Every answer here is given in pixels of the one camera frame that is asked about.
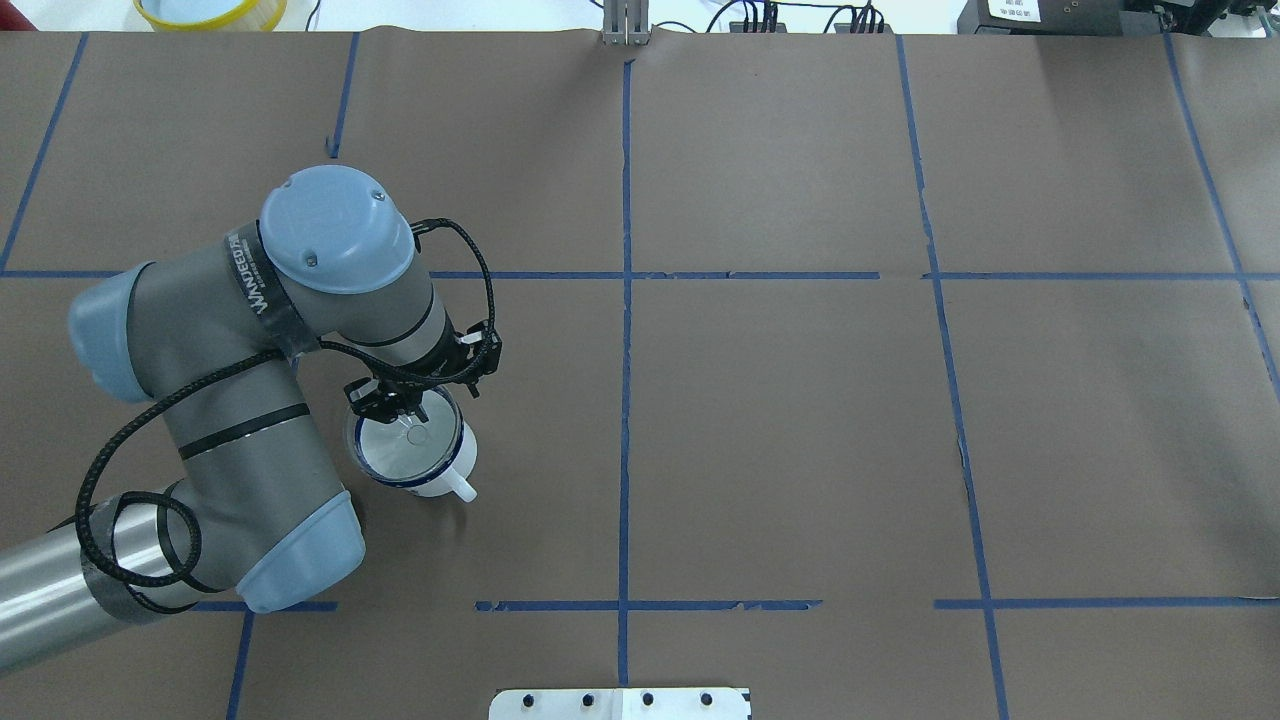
yellow bowl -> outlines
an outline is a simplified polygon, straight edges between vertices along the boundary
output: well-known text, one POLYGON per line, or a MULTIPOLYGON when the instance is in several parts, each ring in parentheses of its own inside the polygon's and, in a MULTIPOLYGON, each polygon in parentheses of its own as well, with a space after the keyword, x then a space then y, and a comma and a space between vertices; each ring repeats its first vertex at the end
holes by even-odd
POLYGON ((197 13, 166 12, 165 5, 177 6, 174 0, 133 0, 133 8, 151 23, 157 32, 211 31, 270 31, 280 22, 288 0, 242 0, 230 9, 202 18, 197 13))

red object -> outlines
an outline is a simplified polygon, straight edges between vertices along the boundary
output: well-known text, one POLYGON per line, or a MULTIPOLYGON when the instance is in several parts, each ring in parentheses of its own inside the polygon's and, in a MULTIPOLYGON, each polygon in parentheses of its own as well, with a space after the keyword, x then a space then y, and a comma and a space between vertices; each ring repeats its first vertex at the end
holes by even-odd
POLYGON ((36 26, 13 3, 0 0, 0 29, 36 29, 36 26))

yellow rimmed container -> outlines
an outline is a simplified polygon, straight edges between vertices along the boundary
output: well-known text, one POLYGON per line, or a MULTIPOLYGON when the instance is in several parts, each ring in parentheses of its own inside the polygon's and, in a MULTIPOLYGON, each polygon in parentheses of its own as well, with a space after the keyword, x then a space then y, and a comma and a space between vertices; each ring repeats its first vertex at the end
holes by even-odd
POLYGON ((133 0, 157 32, 271 31, 288 0, 133 0))

black box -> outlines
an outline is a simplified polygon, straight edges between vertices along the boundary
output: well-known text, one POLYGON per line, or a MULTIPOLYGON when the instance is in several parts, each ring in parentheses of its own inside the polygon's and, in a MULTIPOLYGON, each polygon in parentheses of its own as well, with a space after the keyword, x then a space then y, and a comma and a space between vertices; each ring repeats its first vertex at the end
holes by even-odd
POLYGON ((1119 36, 1121 0, 969 0, 960 35, 1119 36))

white mounting plate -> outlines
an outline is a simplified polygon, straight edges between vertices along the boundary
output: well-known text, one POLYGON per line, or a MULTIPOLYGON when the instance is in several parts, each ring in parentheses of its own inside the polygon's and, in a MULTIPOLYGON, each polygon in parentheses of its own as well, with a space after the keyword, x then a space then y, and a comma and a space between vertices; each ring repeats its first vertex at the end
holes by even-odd
POLYGON ((735 688, 502 691, 489 703, 489 720, 750 720, 750 697, 735 688), (703 705, 704 693, 710 705, 703 705), (645 705, 645 696, 653 702, 645 705))

